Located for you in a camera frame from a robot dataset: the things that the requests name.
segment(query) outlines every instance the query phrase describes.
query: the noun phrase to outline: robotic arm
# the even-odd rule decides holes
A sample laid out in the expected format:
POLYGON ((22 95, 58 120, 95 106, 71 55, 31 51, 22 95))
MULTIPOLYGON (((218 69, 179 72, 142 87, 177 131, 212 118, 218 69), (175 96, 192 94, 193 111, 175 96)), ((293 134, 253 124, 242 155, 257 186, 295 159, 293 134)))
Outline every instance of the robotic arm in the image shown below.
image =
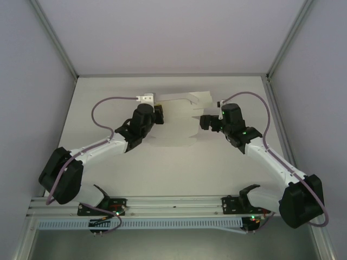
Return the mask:
POLYGON ((107 194, 98 186, 81 182, 83 172, 111 156, 134 149, 142 143, 154 124, 164 123, 162 107, 154 106, 153 95, 140 96, 138 99, 141 104, 133 112, 132 118, 116 129, 111 139, 104 139, 71 151, 60 147, 52 153, 39 177, 40 184, 49 192, 63 165, 79 155, 68 164, 54 190, 53 197, 59 204, 73 200, 99 207, 98 205, 107 199, 107 194))
POLYGON ((280 193, 266 190, 257 184, 243 189, 239 200, 244 208, 261 207, 280 213, 283 220, 292 228, 297 228, 323 213, 315 198, 294 176, 294 173, 303 179, 324 203, 320 179, 315 175, 307 176, 278 153, 270 151, 267 145, 264 145, 262 134, 253 127, 246 127, 241 109, 237 104, 223 105, 220 116, 201 116, 200 126, 203 130, 211 127, 213 132, 222 132, 231 145, 262 164, 277 182, 280 193))

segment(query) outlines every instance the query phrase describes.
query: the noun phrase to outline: white wall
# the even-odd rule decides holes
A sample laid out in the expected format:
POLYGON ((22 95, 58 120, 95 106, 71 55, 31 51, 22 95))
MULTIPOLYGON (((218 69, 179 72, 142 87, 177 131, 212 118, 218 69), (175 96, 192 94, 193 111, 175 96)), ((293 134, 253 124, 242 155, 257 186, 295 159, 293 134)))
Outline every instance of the white wall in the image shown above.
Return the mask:
POLYGON ((266 73, 304 0, 38 0, 79 75, 266 73))
POLYGON ((73 79, 28 1, 0 1, 0 254, 10 259, 57 146, 73 79))
POLYGON ((317 0, 273 78, 298 166, 323 181, 339 259, 347 259, 346 13, 346 0, 317 0))

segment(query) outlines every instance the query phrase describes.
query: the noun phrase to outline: white table surface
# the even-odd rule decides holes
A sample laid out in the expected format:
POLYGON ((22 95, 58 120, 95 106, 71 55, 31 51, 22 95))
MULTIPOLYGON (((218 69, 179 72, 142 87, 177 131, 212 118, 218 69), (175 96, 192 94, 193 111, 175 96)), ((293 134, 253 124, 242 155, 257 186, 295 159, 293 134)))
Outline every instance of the white table surface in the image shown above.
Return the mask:
MULTIPOLYGON (((260 77, 79 78, 60 146, 68 150, 80 148, 109 135, 91 120, 92 107, 103 98, 206 90, 211 92, 214 102, 240 91, 252 91, 267 100, 260 77)), ((263 132, 267 116, 261 101, 250 95, 238 96, 233 101, 241 107, 246 125, 263 132)), ((95 118, 100 124, 116 129, 131 118, 138 104, 107 101, 97 108, 95 118)), ((205 110, 205 114, 211 113, 218 114, 218 109, 205 110)), ((110 196, 227 195, 238 194, 251 184, 277 188, 265 169, 226 142, 223 134, 200 129, 196 138, 197 142, 190 147, 154 147, 142 143, 97 165, 83 174, 82 181, 99 185, 110 196)), ((282 155, 273 121, 267 141, 282 155)))

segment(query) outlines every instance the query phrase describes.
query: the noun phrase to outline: white bracket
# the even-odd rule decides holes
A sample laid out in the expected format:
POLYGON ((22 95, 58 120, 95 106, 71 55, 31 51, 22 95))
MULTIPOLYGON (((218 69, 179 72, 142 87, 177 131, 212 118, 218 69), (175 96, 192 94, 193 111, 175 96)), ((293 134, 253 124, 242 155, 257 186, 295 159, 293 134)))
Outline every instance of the white bracket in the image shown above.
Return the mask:
POLYGON ((141 104, 149 104, 154 108, 155 104, 155 94, 154 93, 146 93, 143 96, 136 96, 137 101, 140 101, 141 104))

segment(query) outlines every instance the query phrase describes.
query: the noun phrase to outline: mounting plate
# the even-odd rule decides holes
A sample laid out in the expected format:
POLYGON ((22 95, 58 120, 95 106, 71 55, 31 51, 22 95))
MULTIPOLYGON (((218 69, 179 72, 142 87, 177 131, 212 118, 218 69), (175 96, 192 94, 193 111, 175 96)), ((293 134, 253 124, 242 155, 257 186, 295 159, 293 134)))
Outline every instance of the mounting plate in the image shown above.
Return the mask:
MULTIPOLYGON (((126 199, 110 198, 108 201, 108 206, 104 210, 111 211, 114 213, 122 212, 119 215, 125 216, 125 208, 126 208, 126 199)), ((97 210, 92 210, 80 204, 78 206, 77 215, 78 216, 104 216, 105 213, 97 211, 97 210)))
POLYGON ((222 207, 224 215, 270 213, 270 211, 261 207, 250 206, 249 208, 244 209, 239 202, 239 197, 232 197, 230 195, 222 198, 222 207))

